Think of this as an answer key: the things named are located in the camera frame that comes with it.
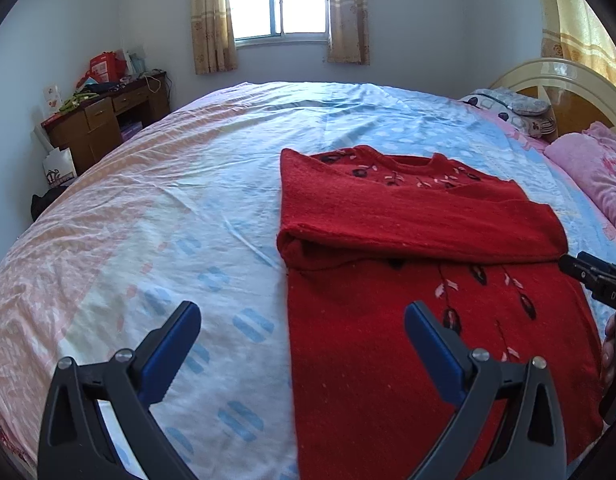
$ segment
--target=finger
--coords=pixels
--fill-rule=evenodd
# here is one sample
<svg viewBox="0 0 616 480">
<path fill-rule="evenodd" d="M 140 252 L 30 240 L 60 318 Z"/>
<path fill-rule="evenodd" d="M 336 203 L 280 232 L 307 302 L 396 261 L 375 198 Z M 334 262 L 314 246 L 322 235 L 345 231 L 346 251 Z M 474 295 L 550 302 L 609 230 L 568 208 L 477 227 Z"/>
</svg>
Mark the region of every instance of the finger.
<svg viewBox="0 0 616 480">
<path fill-rule="evenodd" d="M 604 375 L 604 382 L 608 385 L 613 382 L 614 379 L 614 366 L 608 368 L 608 371 Z"/>
<path fill-rule="evenodd" d="M 612 316 L 610 316 L 610 319 L 608 320 L 608 323 L 606 323 L 606 335 L 608 337 L 613 337 L 614 336 L 614 316 L 616 316 L 616 313 L 613 314 Z"/>
<path fill-rule="evenodd" d="M 606 339 L 601 347 L 601 364 L 604 368 L 608 368 L 614 358 L 614 340 Z"/>
</svg>

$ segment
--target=pillow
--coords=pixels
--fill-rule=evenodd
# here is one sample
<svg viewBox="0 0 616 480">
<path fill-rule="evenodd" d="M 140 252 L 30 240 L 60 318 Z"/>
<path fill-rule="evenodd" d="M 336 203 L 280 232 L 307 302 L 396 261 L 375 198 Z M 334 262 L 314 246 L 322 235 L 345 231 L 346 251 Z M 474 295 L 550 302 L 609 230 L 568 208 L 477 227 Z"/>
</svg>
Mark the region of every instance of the pillow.
<svg viewBox="0 0 616 480">
<path fill-rule="evenodd" d="M 616 227 L 616 134 L 593 123 L 580 134 L 566 134 L 544 149 Z"/>
<path fill-rule="evenodd" d="M 541 99 L 534 99 L 527 95 L 513 92 L 510 88 L 500 86 L 494 90 L 477 90 L 475 93 L 485 93 L 486 95 L 494 95 L 502 100 L 507 108 L 514 111 L 515 114 L 522 116 L 540 116 L 545 114 L 550 108 L 550 103 Z"/>
<path fill-rule="evenodd" d="M 488 110 L 489 112 L 495 113 L 499 119 L 505 121 L 506 123 L 512 124 L 519 132 L 533 137 L 534 139 L 539 139 L 541 136 L 554 136 L 556 138 L 557 132 L 557 122 L 554 117 L 554 111 L 550 104 L 541 101 L 539 99 L 532 99 L 530 97 L 526 97 L 520 94 L 515 94 L 514 92 L 509 91 L 509 93 L 522 98 L 523 100 L 528 100 L 530 104 L 534 104 L 534 102 L 543 103 L 542 107 L 546 108 L 544 112 L 541 114 L 537 114 L 536 116 L 525 116 L 515 113 L 511 108 L 506 106 L 506 102 L 502 99 L 499 99 L 497 96 L 500 95 L 495 90 L 475 90 L 472 94 L 466 95 L 466 97 L 462 98 L 461 101 L 468 105 L 472 105 L 475 108 L 479 108 L 481 110 Z M 507 98 L 508 95 L 505 94 L 502 96 L 503 98 Z"/>
</svg>

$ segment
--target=green object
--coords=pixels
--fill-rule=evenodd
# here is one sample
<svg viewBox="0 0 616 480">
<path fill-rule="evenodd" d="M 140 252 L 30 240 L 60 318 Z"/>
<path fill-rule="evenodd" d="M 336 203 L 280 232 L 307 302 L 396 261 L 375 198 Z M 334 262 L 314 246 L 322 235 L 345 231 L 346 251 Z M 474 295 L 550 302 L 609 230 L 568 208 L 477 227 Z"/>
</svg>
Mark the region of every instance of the green object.
<svg viewBox="0 0 616 480">
<path fill-rule="evenodd" d="M 69 113 L 78 108 L 78 106 L 83 102 L 94 97 L 99 97 L 99 94 L 94 94 L 92 92 L 84 92 L 84 93 L 75 93 L 71 98 L 67 99 L 63 103 L 63 106 L 59 108 L 59 112 Z"/>
</svg>

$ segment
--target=blue patterned bed sheet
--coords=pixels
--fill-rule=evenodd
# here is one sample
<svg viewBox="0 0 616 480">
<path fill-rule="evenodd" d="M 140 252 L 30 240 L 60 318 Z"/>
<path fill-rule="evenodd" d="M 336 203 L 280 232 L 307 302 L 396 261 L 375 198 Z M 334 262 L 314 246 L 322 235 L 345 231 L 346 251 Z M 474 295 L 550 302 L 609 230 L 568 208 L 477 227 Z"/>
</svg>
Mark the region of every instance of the blue patterned bed sheet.
<svg viewBox="0 0 616 480">
<path fill-rule="evenodd" d="M 213 120 L 216 110 L 229 113 Z M 79 362 L 98 361 L 136 345 L 179 301 L 198 298 L 200 339 L 167 402 L 152 412 L 199 478 L 298 478 L 287 282 L 275 247 L 283 148 L 319 153 L 368 144 L 391 155 L 443 153 L 514 179 L 531 200 L 552 206 L 570 253 L 616 263 L 616 232 L 563 171 L 502 121 L 454 100 L 369 84 L 243 84 L 172 117 L 172 130 L 150 135 L 194 156 L 155 189 L 158 200 L 102 270 L 60 349 Z M 140 145 L 137 139 L 131 142 Z M 171 243 L 159 251 L 161 235 Z M 126 290 L 131 300 L 123 299 Z M 92 330 L 110 325 L 106 304 L 120 305 L 123 330 Z M 611 311 L 594 301 L 591 308 L 601 334 Z M 109 413 L 124 464 L 141 476 Z"/>
<path fill-rule="evenodd" d="M 616 229 L 561 168 L 530 147 L 523 136 L 513 135 L 504 121 L 443 97 L 386 87 L 373 90 L 385 93 L 389 106 L 377 108 L 369 102 L 367 97 L 373 91 L 368 88 L 351 89 L 358 92 L 358 100 L 339 104 L 347 121 L 326 122 L 323 150 L 368 144 L 390 155 L 432 156 L 439 152 L 485 173 L 514 180 L 531 200 L 552 206 L 565 229 L 570 254 L 586 251 L 616 264 Z M 603 339 L 614 311 L 592 300 L 588 291 L 586 296 Z"/>
</svg>

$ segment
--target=red bag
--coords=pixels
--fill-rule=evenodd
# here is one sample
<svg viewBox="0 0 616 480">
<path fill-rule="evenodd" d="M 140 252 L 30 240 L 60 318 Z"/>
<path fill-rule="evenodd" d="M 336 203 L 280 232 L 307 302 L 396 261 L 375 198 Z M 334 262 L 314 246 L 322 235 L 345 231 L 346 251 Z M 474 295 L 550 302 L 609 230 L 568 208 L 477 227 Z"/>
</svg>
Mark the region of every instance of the red bag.
<svg viewBox="0 0 616 480">
<path fill-rule="evenodd" d="M 99 83 L 117 82 L 125 75 L 126 62 L 113 52 L 104 52 L 90 60 L 90 72 Z"/>
</svg>

